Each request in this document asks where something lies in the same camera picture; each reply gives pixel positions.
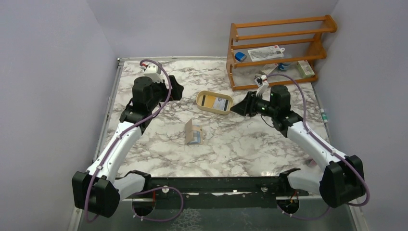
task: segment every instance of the wooden rack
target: wooden rack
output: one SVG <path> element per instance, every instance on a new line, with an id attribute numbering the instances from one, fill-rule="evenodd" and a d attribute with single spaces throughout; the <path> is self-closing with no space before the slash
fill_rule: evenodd
<path id="1" fill-rule="evenodd" d="M 257 27 L 257 26 L 274 26 L 274 25 L 284 25 L 284 24 L 293 24 L 293 23 L 308 23 L 308 22 L 317 22 L 321 21 L 322 24 L 320 28 L 309 29 L 309 30 L 300 30 L 300 31 L 289 31 L 289 32 L 279 32 L 279 33 L 270 33 L 270 34 L 260 34 L 260 35 L 245 35 L 239 36 L 237 29 L 248 28 L 248 27 Z M 244 85 L 236 86 L 234 84 L 234 79 L 232 78 L 232 69 L 238 67 L 246 66 L 256 66 L 256 65 L 266 65 L 266 64 L 276 64 L 276 63 L 285 63 L 285 62 L 295 62 L 300 60 L 308 60 L 309 64 L 314 70 L 314 60 L 324 59 L 327 54 L 321 43 L 321 35 L 325 32 L 336 32 L 337 25 L 330 15 L 323 17 L 313 17 L 313 18 L 300 18 L 300 19 L 289 19 L 289 20 L 279 20 L 279 21 L 269 21 L 269 22 L 257 22 L 257 23 L 243 23 L 243 24 L 231 24 L 229 42 L 228 42 L 228 54 L 227 54 L 227 72 L 229 81 L 231 83 L 231 88 L 235 90 L 248 90 L 256 89 L 257 85 Z M 297 36 L 297 35 L 306 35 L 314 34 L 313 38 L 307 39 L 298 39 L 298 40 L 288 40 L 288 41 L 277 41 L 277 42 L 267 42 L 267 43 L 258 43 L 258 44 L 248 44 L 248 45 L 234 45 L 234 42 L 250 39 L 265 39 L 265 38 L 276 38 L 284 36 Z M 298 44 L 298 43 L 309 43 L 309 47 L 306 53 L 303 56 L 292 57 L 292 58 L 283 58 L 283 59 L 273 59 L 273 60 L 264 60 L 256 62 L 244 62 L 239 63 L 234 58 L 234 50 L 242 49 L 252 49 L 252 48 L 261 48 L 274 45 L 289 45 L 289 44 Z M 310 78 L 298 79 L 297 82 L 311 82 L 318 79 L 317 75 L 314 75 Z M 281 81 L 269 83 L 269 86 L 276 84 L 292 84 L 291 81 Z"/>

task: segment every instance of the grey wall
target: grey wall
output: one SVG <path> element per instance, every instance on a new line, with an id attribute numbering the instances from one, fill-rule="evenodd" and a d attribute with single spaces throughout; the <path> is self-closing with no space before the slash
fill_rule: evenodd
<path id="1" fill-rule="evenodd" d="M 226 56 L 231 23 L 316 17 L 337 0 L 87 0 L 119 57 Z"/>
<path id="2" fill-rule="evenodd" d="M 0 230 L 65 230 L 116 57 L 85 0 L 0 3 Z"/>
<path id="3" fill-rule="evenodd" d="M 335 146 L 364 162 L 370 230 L 408 226 L 408 2 L 339 0 L 318 96 Z"/>

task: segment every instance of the black metal bar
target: black metal bar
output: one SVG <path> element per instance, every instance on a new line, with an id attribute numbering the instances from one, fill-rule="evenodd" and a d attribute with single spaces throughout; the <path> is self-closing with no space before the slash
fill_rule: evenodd
<path id="1" fill-rule="evenodd" d="M 153 177 L 149 189 L 171 186 L 177 188 L 184 199 L 184 208 L 276 208 L 276 196 L 292 196 L 280 177 Z M 300 191 L 299 195 L 308 195 Z M 152 198 L 152 194 L 130 198 Z M 180 208 L 179 194 L 173 190 L 155 191 L 155 209 Z M 152 202 L 133 202 L 135 207 L 152 206 Z"/>
<path id="2" fill-rule="evenodd" d="M 279 177 L 152 177 L 149 188 L 172 186 L 182 193 L 231 193 L 279 191 Z"/>

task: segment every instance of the white marble surface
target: white marble surface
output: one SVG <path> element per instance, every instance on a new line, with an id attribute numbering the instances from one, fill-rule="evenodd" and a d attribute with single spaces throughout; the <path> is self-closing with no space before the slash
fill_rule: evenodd
<path id="1" fill-rule="evenodd" d="M 120 175 L 135 169 L 155 177 L 276 176 L 293 167 L 319 171 L 317 167 L 308 167 L 308 155 L 294 142 L 266 126 L 260 116 L 241 117 L 233 112 L 218 115 L 197 108 L 195 99 L 202 90 L 230 95 L 234 103 L 246 95 L 246 91 L 231 91 L 224 60 L 174 59 L 161 63 L 184 86 L 183 99 L 169 102 L 152 120 L 127 155 L 119 169 Z M 138 61 L 125 62 L 106 144 L 132 97 L 134 79 L 141 74 Z M 307 100 L 307 121 L 317 134 L 327 139 L 312 86 L 305 83 L 301 87 Z M 292 109 L 302 115 L 300 93 L 293 85 L 288 89 L 292 95 Z M 191 118 L 204 126 L 206 135 L 201 145 L 184 144 L 184 125 Z"/>

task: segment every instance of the purple cable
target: purple cable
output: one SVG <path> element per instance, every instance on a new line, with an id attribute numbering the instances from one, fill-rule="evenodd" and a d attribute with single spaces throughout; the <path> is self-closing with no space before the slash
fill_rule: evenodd
<path id="1" fill-rule="evenodd" d="M 174 191 L 176 191 L 180 195 L 181 206 L 180 206 L 180 210 L 178 211 L 178 213 L 175 214 L 173 217 L 167 218 L 167 219 L 145 218 L 144 216 L 137 215 L 136 212 L 135 212 L 135 207 L 132 205 L 132 211 L 133 211 L 133 213 L 135 213 L 135 215 L 134 215 L 135 217 L 139 217 L 142 220 L 149 220 L 149 221 L 155 221 L 155 222 L 168 222 L 168 221 L 171 221 L 171 220 L 175 219 L 176 217 L 178 217 L 181 214 L 181 212 L 183 211 L 183 207 L 184 207 L 183 195 L 181 194 L 181 192 L 178 189 L 176 189 L 174 187 L 170 187 L 170 186 L 158 187 L 158 188 L 150 189 L 150 190 L 147 190 L 147 191 L 144 191 L 144 192 L 137 192 L 137 193 L 134 193 L 133 195 L 143 195 L 143 194 L 150 193 L 150 192 L 160 190 L 160 189 L 173 189 Z"/>
<path id="2" fill-rule="evenodd" d="M 309 129 L 309 127 L 306 125 L 306 99 L 305 99 L 305 95 L 303 94 L 302 89 L 300 88 L 300 85 L 296 82 L 296 80 L 294 80 L 292 77 L 289 77 L 288 75 L 285 74 L 270 74 L 267 77 L 271 77 L 271 76 L 283 76 L 286 77 L 288 79 L 290 79 L 295 85 L 296 87 L 299 89 L 300 91 L 300 95 L 302 96 L 302 101 L 303 101 L 303 126 L 305 127 L 306 131 L 308 132 L 308 134 L 310 134 L 311 137 L 313 137 L 321 146 L 323 146 L 327 151 L 332 152 L 331 148 L 328 147 L 325 143 L 323 143 L 318 137 L 317 135 L 313 134 L 313 132 Z M 366 199 L 364 202 L 360 203 L 360 204 L 353 204 L 353 203 L 346 203 L 346 205 L 351 205 L 351 206 L 364 206 L 366 205 L 369 200 L 370 200 L 370 191 L 368 188 L 367 183 L 364 181 L 364 179 L 362 178 L 362 176 L 357 172 L 357 170 L 350 164 L 348 163 L 343 157 L 341 157 L 340 155 L 338 155 L 337 153 L 333 152 L 332 153 L 334 156 L 336 156 L 338 159 L 340 159 L 341 161 L 343 161 L 343 163 L 345 163 L 350 169 L 351 171 L 357 176 L 358 180 L 361 182 L 361 184 L 364 186 L 364 188 L 366 189 Z"/>
<path id="3" fill-rule="evenodd" d="M 329 213 L 329 211 L 331 210 L 331 207 L 328 206 L 327 209 L 326 209 L 326 211 L 325 211 L 322 215 L 320 215 L 320 216 L 318 216 L 318 217 L 315 217 L 315 218 L 304 218 L 304 217 L 298 217 L 298 216 L 293 215 L 293 214 L 289 214 L 289 213 L 283 211 L 282 208 L 279 207 L 279 205 L 278 205 L 278 209 L 279 209 L 280 211 L 282 211 L 283 214 L 285 214 L 285 215 L 287 215 L 287 216 L 290 216 L 291 218 L 298 219 L 298 220 L 319 220 L 320 218 L 325 217 L 325 216 Z"/>
<path id="4" fill-rule="evenodd" d="M 115 147 L 115 145 L 119 142 L 119 140 L 130 130 L 134 129 L 135 127 L 139 126 L 140 124 L 146 122 L 147 120 L 153 118 L 154 116 L 156 116 L 157 114 L 159 114 L 159 112 L 165 107 L 165 105 L 168 103 L 169 99 L 170 99 L 170 95 L 171 95 L 171 83 L 170 83 L 170 77 L 168 76 L 166 70 L 157 62 L 150 60 L 150 59 L 143 59 L 142 61 L 140 61 L 140 65 L 142 65 L 142 63 L 144 62 L 150 62 L 154 65 L 156 65 L 158 68 L 160 68 L 164 75 L 167 78 L 168 81 L 168 94 L 167 94 L 167 98 L 164 101 L 164 103 L 162 104 L 162 106 L 159 107 L 159 109 L 157 109 L 157 111 L 155 111 L 153 114 L 151 114 L 150 116 L 142 119 L 141 121 L 137 122 L 136 124 L 134 124 L 133 126 L 125 129 L 122 131 L 122 133 L 119 134 L 119 137 L 117 137 L 114 142 L 112 143 L 112 145 L 108 148 L 108 151 L 106 152 L 105 156 L 103 157 L 103 159 L 101 160 L 101 162 L 99 163 L 99 167 L 101 167 L 106 159 L 108 158 L 109 154 L 111 153 L 112 149 Z M 84 207 L 84 212 L 85 212 L 85 220 L 87 223 L 91 223 L 93 222 L 99 215 L 96 215 L 94 218 L 92 218 L 92 220 L 89 220 L 88 217 L 88 206 L 89 206 L 89 196 L 90 196 L 90 191 L 92 189 L 93 186 L 93 182 L 95 181 L 96 175 L 99 173 L 99 168 L 97 168 L 95 170 L 95 172 L 92 175 L 92 178 L 90 179 L 89 185 L 88 185 L 88 189 L 87 189 L 87 195 L 85 196 L 85 207 Z"/>

